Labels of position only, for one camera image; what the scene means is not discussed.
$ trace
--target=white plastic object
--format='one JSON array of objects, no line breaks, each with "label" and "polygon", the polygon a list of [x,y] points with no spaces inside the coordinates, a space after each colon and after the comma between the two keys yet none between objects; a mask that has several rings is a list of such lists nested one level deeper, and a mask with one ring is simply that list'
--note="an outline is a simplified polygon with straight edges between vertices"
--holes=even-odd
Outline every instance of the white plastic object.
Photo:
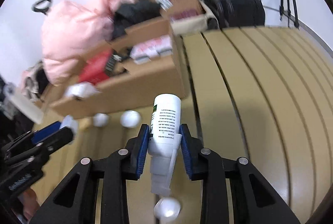
[{"label": "white plastic object", "polygon": [[104,127],[108,124],[108,121],[109,121],[109,115],[104,113],[97,113],[93,117],[93,124],[96,127]]},{"label": "white plastic object", "polygon": [[181,206],[175,198],[161,198],[154,207],[154,215],[164,223],[173,221],[179,215]]},{"label": "white plastic object", "polygon": [[167,197],[182,135],[180,126],[180,99],[172,94],[155,98],[148,153],[152,156],[150,173],[151,192]]},{"label": "white plastic object", "polygon": [[120,117],[120,124],[126,128],[135,128],[141,120],[140,113],[134,110],[125,111]]},{"label": "white plastic object", "polygon": [[13,83],[6,84],[3,88],[3,92],[8,100],[25,116],[33,122],[41,124],[44,112],[21,94]]},{"label": "white plastic object", "polygon": [[61,122],[59,129],[64,127],[68,127],[72,130],[74,140],[79,129],[79,123],[75,119],[73,119],[71,115],[67,115]]},{"label": "white plastic object", "polygon": [[89,82],[81,82],[69,86],[66,89],[64,96],[71,97],[72,95],[74,95],[76,97],[86,98],[96,93],[98,93],[98,90],[96,90],[93,84]]}]

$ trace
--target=triangular cutout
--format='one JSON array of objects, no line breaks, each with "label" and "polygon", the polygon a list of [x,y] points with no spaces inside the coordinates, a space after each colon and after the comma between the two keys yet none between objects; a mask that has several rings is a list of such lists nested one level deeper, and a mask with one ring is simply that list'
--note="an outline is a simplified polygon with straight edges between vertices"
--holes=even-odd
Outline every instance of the triangular cutout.
[{"label": "triangular cutout", "polygon": [[252,190],[254,193],[255,203],[259,208],[263,208],[275,203],[274,198],[269,194],[267,189],[261,184],[254,174],[249,174]]},{"label": "triangular cutout", "polygon": [[67,208],[73,206],[76,189],[78,187],[80,175],[75,174],[62,191],[54,198],[54,203]]}]

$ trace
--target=white bottle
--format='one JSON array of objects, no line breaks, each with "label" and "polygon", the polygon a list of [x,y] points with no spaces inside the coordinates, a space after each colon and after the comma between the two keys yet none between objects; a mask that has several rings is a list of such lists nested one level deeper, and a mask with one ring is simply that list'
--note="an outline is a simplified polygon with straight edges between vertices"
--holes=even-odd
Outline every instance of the white bottle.
[{"label": "white bottle", "polygon": [[162,196],[170,195],[170,182],[181,141],[180,99],[172,94],[161,94],[155,98],[148,153],[152,156],[151,192]]}]

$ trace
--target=red package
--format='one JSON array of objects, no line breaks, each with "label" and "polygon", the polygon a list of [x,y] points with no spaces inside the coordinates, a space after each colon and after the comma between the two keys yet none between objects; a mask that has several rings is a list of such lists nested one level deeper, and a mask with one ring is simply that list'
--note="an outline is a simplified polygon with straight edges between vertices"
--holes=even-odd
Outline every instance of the red package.
[{"label": "red package", "polygon": [[89,59],[79,75],[79,83],[86,81],[96,85],[109,79],[110,77],[105,74],[105,66],[112,54],[113,50],[106,50]]}]

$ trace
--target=blue gripper pad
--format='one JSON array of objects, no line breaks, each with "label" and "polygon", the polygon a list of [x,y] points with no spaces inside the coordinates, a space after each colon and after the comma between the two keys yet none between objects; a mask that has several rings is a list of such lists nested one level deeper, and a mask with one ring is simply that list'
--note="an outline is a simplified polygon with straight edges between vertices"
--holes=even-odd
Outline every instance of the blue gripper pad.
[{"label": "blue gripper pad", "polygon": [[44,127],[42,130],[37,131],[34,133],[34,136],[31,138],[31,142],[36,145],[42,142],[45,138],[48,138],[50,135],[57,132],[60,128],[61,122],[56,121],[50,124],[47,127]]},{"label": "blue gripper pad", "polygon": [[145,158],[146,158],[147,151],[148,151],[150,127],[148,125],[146,125],[145,128],[140,129],[140,131],[141,130],[143,130],[144,132],[143,132],[143,137],[142,137],[142,140],[141,140],[140,149],[139,149],[138,156],[137,156],[136,176],[138,178],[140,178],[140,175],[144,171],[144,162],[145,162]]},{"label": "blue gripper pad", "polygon": [[188,138],[191,138],[191,136],[189,135],[189,133],[187,133],[186,129],[184,128],[183,125],[180,126],[180,131],[182,134],[182,139],[181,139],[181,152],[183,154],[183,160],[184,160],[184,165],[185,165],[185,170],[187,175],[189,176],[189,178],[192,178],[192,174],[193,174],[193,164],[192,164],[192,157],[189,151],[189,141]]}]

